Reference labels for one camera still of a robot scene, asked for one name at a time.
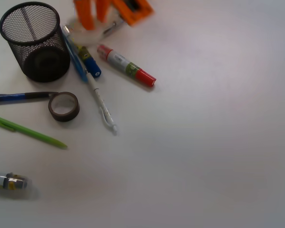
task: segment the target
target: white pen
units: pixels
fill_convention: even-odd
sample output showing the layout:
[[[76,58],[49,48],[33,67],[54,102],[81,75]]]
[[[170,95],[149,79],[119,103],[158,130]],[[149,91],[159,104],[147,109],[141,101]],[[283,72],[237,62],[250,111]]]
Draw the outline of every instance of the white pen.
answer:
[[[101,96],[99,94],[99,88],[97,87],[96,85],[96,81],[95,79],[93,78],[93,76],[88,73],[86,71],[86,77],[87,77],[87,80],[89,82],[89,86],[91,87],[91,89],[95,92],[96,94],[96,97],[97,97],[97,100],[98,100],[98,103],[100,104],[100,109],[102,111],[102,114],[103,114],[103,118],[104,118],[104,122],[107,124],[108,127],[112,128],[114,133],[117,132],[117,127],[116,127],[116,124],[114,123],[112,117],[111,117],[111,114],[109,113],[107,107],[105,106],[105,103],[104,101],[101,99]]]

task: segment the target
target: brown tape roll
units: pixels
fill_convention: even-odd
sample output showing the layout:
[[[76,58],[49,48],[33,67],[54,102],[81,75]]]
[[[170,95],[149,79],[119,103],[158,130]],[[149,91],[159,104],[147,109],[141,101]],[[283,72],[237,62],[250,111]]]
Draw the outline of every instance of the brown tape roll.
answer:
[[[48,109],[55,120],[67,122],[73,120],[78,115],[80,107],[74,94],[62,92],[50,99]]]

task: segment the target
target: marker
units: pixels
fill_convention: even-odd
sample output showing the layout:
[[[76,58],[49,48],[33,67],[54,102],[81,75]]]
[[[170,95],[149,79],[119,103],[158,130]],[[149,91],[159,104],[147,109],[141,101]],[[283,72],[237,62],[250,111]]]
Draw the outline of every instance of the marker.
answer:
[[[113,49],[105,45],[99,45],[97,48],[97,52],[101,59],[107,61],[110,65],[114,66],[115,68],[121,70],[129,77],[144,83],[148,87],[154,86],[156,78],[149,75],[144,70],[140,69],[137,65],[130,62],[128,59],[118,54]]]

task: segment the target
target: green pen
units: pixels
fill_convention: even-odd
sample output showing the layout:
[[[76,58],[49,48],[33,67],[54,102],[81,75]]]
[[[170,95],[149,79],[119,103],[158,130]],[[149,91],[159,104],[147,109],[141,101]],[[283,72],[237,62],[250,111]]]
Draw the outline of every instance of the green pen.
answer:
[[[54,146],[57,146],[57,147],[60,147],[60,148],[67,148],[67,145],[65,145],[64,143],[56,140],[56,139],[53,139],[51,137],[48,137],[44,134],[41,134],[41,133],[38,133],[38,132],[35,132],[29,128],[26,128],[26,127],[23,127],[23,126],[20,126],[16,123],[13,123],[11,121],[8,121],[8,120],[5,120],[5,119],[2,119],[0,118],[0,127],[2,128],[5,128],[11,132],[21,132],[23,134],[26,134],[28,136],[31,136],[35,139],[39,139],[41,141],[44,141],[46,143],[49,143],[51,145],[54,145]]]

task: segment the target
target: black mesh pen holder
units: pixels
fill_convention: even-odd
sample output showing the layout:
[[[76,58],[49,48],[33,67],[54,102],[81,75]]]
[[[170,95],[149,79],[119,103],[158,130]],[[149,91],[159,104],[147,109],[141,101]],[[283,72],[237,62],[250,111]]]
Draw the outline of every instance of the black mesh pen holder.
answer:
[[[3,15],[0,33],[30,79],[51,82],[67,72],[70,55],[53,7],[33,1],[14,6]]]

